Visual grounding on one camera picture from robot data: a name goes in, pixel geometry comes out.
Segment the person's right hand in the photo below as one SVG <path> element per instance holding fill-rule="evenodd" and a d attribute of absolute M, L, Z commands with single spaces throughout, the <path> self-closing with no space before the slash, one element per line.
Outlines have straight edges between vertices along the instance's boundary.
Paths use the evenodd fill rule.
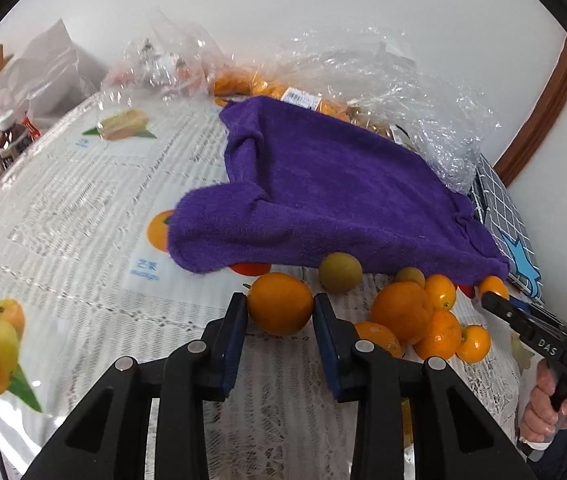
<path fill-rule="evenodd" d="M 567 399 L 559 410 L 551 405 L 556 379 L 546 360 L 538 363 L 536 384 L 521 416 L 519 433 L 526 441 L 544 442 L 559 430 L 567 429 Z"/>

